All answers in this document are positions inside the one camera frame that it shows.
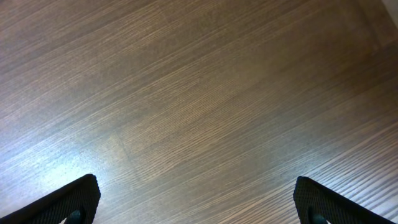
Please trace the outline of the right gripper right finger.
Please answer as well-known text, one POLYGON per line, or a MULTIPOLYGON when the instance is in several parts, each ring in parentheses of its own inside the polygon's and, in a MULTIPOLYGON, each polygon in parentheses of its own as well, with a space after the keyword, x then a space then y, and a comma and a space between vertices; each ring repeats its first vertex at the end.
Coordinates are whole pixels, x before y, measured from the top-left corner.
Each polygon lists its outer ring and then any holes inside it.
POLYGON ((304 176, 297 177, 293 199, 304 224, 394 224, 304 176))

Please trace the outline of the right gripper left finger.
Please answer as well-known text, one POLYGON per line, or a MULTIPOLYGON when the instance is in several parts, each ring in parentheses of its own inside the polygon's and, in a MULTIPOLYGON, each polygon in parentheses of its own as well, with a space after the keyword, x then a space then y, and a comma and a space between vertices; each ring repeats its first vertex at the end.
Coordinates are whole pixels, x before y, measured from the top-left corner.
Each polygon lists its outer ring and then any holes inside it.
POLYGON ((62 188, 1 218, 1 223, 92 224, 101 192, 93 174, 86 174, 62 188))

